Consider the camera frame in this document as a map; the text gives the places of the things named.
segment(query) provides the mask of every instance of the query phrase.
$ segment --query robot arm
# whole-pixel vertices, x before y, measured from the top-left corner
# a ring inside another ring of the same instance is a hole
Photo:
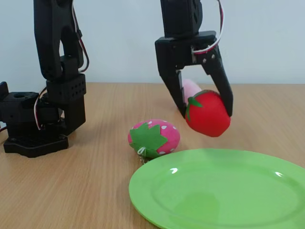
[[[223,9],[218,2],[222,24]],[[231,117],[233,93],[224,70],[216,32],[199,32],[203,20],[200,0],[161,0],[161,6],[165,36],[155,42],[158,69],[179,111],[185,117],[181,70],[185,66],[201,65],[213,79]]]
[[[73,0],[34,0],[34,28],[47,92],[9,93],[7,84],[0,84],[0,121],[6,123],[9,134],[4,150],[27,157],[68,148],[67,136],[86,121],[86,80],[82,72],[88,68],[89,59]],[[60,41],[63,56],[59,53]],[[83,51],[87,67],[80,71]]]

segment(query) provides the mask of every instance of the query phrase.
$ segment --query table surface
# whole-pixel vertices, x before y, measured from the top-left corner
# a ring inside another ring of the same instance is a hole
[[[251,150],[305,167],[305,85],[233,85],[233,92],[231,127],[208,138],[187,126],[163,84],[89,83],[87,122],[70,136],[69,149],[28,159],[0,148],[1,228],[156,228],[135,211],[128,194],[141,163],[127,134],[150,118],[177,126],[178,151]],[[0,143],[6,137],[1,133]]]

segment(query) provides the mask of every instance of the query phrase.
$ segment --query green felt leaf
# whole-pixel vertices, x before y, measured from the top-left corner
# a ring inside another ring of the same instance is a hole
[[[193,105],[193,106],[197,106],[197,107],[203,107],[202,104],[196,100],[196,96],[198,96],[199,93],[196,94],[194,97],[188,98],[189,104],[186,107],[186,115],[187,115],[187,119],[189,121],[190,121],[190,106]]]
[[[140,146],[136,143],[130,143],[130,146],[132,148],[134,148],[134,150],[136,152],[138,152],[142,148],[142,146]],[[160,157],[162,155],[158,154],[158,152],[156,150],[145,149],[145,150],[143,150],[143,152],[141,154],[139,154],[139,156],[155,159],[155,158]]]
[[[130,130],[132,143],[140,146],[140,148],[145,147],[147,152],[157,151],[168,141],[166,137],[161,135],[160,129],[160,125],[149,128],[148,123],[143,123],[139,128]]]
[[[190,105],[202,107],[201,103],[198,102],[194,97],[190,97],[188,101]]]

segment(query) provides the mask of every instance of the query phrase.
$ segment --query pink object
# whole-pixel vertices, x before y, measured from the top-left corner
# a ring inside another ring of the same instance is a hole
[[[160,155],[170,154],[177,148],[180,142],[180,133],[173,124],[160,119],[150,119],[136,124],[135,126],[132,127],[132,129],[136,129],[140,127],[143,123],[148,123],[149,128],[155,125],[160,125],[161,135],[166,137],[168,140],[167,143],[165,143],[157,150],[158,154]],[[130,136],[130,133],[128,134],[128,142],[129,144],[132,143],[132,138]]]
[[[189,79],[182,80],[182,85],[184,88],[184,101],[186,104],[188,104],[188,98],[193,97],[202,91],[202,89],[196,83]]]

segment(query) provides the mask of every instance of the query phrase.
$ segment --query white wire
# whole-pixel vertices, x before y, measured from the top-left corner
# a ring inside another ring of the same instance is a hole
[[[75,11],[74,11],[73,2],[74,2],[74,0],[72,0],[72,17],[73,17],[73,21],[74,21],[74,29],[75,29],[75,32],[77,32],[77,22],[76,22],[76,15],[75,15]],[[83,44],[81,43],[81,41],[79,40],[78,42],[79,42],[79,44],[80,44],[80,46],[81,46],[82,52],[85,53],[86,61],[87,61],[87,63],[86,63],[86,64],[87,64],[86,68],[83,69],[83,70],[79,70],[79,73],[83,73],[83,72],[85,72],[85,71],[88,69],[89,57],[88,57],[88,54],[85,52],[84,47],[83,47]]]
[[[38,121],[38,114],[37,114],[37,103],[42,95],[42,93],[46,90],[47,88],[45,87],[38,95],[35,104],[34,104],[34,117],[35,117],[35,122],[36,122],[36,126],[39,130],[41,130],[41,126],[39,125],[39,121]]]
[[[209,46],[209,47],[207,47],[206,49],[201,49],[201,50],[192,50],[192,52],[193,53],[199,53],[199,52],[203,52],[203,53],[205,53],[205,52],[208,52],[208,51],[210,51],[210,50],[212,50],[218,43],[219,43],[219,41],[220,41],[220,39],[221,39],[221,36],[222,36],[222,34],[223,34],[223,31],[224,31],[224,8],[223,8],[223,6],[222,6],[222,4],[221,4],[221,2],[220,2],[220,0],[217,0],[218,1],[218,3],[219,3],[219,6],[221,7],[221,9],[222,9],[222,12],[223,12],[223,23],[222,23],[222,27],[221,27],[221,30],[220,30],[220,34],[219,34],[219,37],[218,37],[218,39],[211,45],[211,46]]]

